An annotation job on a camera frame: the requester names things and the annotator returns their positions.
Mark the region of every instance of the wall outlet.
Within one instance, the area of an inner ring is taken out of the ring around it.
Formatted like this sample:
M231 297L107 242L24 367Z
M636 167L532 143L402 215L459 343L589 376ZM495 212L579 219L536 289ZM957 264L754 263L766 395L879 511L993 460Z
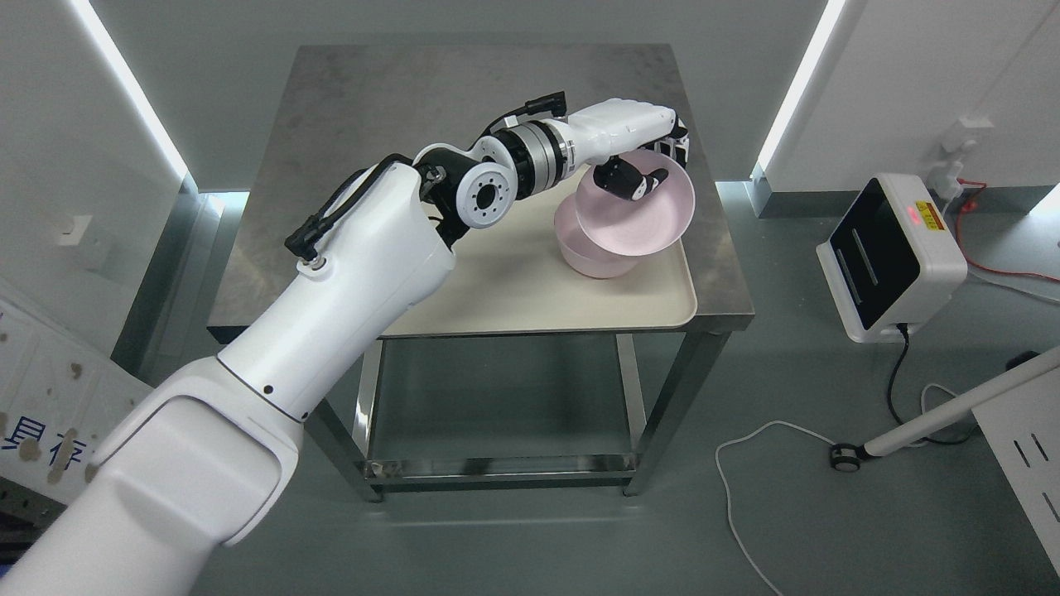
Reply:
M939 144L942 145L942 151L946 153L960 153L959 157L964 157L978 146L991 133L993 133L993 123L990 122L989 118L961 116L942 134Z
M964 192L964 187L957 181L957 176L964 169L965 164L959 160L939 161L928 173L924 186L935 191L940 199L953 200Z

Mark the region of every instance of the pink plate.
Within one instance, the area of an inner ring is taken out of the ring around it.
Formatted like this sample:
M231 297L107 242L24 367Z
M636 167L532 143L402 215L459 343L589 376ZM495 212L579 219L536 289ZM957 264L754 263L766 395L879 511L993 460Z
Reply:
M578 223L594 244L626 257L646 257L670 246L685 233L695 210L695 190L684 168L669 157L644 150L622 154L641 172L665 168L669 177L640 200L623 200L593 181L590 169L575 193Z

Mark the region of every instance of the stain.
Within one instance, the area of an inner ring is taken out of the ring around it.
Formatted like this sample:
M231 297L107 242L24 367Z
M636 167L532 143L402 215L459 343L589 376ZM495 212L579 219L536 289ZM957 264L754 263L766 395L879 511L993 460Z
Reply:
M36 461L40 459L40 454L37 439L22 439L22 442L18 443L18 458L22 461Z
M63 473L66 472L66 467L70 463L70 457L73 455L73 440L76 438L76 428L70 428L66 433L63 433L63 442L59 443L59 452L55 454L52 469L48 471L49 485L57 485L63 479Z

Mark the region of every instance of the beige tray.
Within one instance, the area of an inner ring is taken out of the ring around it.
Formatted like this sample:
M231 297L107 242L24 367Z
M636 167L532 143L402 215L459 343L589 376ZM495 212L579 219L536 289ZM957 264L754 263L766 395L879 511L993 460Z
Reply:
M497 225L454 245L456 268L384 337L666 329L695 314L695 292L677 242L629 274L587 278L560 255L556 207L584 170L516 203Z

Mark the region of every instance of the black cable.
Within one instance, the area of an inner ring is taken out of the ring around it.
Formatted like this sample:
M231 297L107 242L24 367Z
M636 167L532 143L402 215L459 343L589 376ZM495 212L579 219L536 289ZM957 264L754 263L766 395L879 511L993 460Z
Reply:
M350 212L351 209L360 200L360 197L365 195L366 192L372 185L375 183L379 177L390 168L391 164L395 162L401 162L406 165L411 165L412 160L401 155L399 153L392 153L383 158L382 161L368 174L365 181L353 191L349 198L347 198L342 205L339 205L335 211L330 215L325 215L328 210L335 205L340 196L346 194L350 190L350 187L357 180L365 171L360 170L355 172L353 175L348 177L342 181L341 185L335 189L335 192L324 201L323 206L317 210L316 213L310 215L305 223L298 227L297 230L290 233L284 241L283 245L287 247L296 257L302 259L303 261L313 261L317 258L316 244L329 230L331 230L343 215Z
M511 118L513 116L516 118L528 115L532 116L535 113L543 113L546 111L550 112L552 115L552 118L560 118L562 116L566 116L567 115L566 94L563 91L556 91L554 93L542 95L535 100L530 100L529 102L526 102L525 104L523 104L522 107L517 107L509 112L506 112L502 116L498 116L497 118L493 119L493 122L488 124L487 127L482 129L481 135L475 137L475 141L478 142L478 140L481 139L482 137L489 136L490 129L496 126L497 123L499 123L501 120L506 118Z
M898 369L902 366L902 362L905 360L905 354L908 353L909 351L909 326L904 322L900 322L896 327L898 328L898 332L902 334L902 340L904 341L904 346L902 347L902 353L898 356L898 361L895 362L895 368L890 370L890 379L887 381L887 410L890 411L890 417L895 419L895 422L898 423L899 426L901 426L902 424L905 424L905 421L903 421L902 418L898 416L898 410L895 409L894 389L895 389L895 379L898 376ZM923 437L920 440L928 441L929 443L933 443L936 445L959 445L960 443L972 438L972 436L975 434L976 428L978 428L978 424L976 424L964 437L953 441L933 439L931 437Z

